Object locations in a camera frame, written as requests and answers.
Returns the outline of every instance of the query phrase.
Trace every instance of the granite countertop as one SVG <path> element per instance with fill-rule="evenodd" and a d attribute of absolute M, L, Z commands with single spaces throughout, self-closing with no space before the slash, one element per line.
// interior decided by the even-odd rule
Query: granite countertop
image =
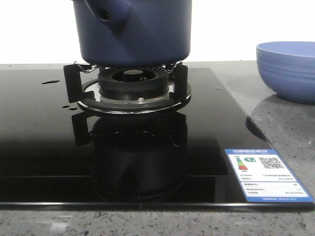
<path fill-rule="evenodd" d="M 189 62 L 210 67 L 315 196 L 315 106 L 281 100 L 255 61 Z M 0 235 L 313 236 L 315 212 L 0 211 Z"/>

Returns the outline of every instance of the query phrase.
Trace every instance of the glass stovetop surface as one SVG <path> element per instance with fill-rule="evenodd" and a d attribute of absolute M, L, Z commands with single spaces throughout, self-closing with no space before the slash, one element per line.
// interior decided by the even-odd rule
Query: glass stovetop surface
<path fill-rule="evenodd" d="M 68 103 L 62 68 L 0 70 L 0 208 L 313 207 L 248 203 L 225 149 L 271 147 L 209 68 L 189 83 L 177 112 L 100 118 Z"/>

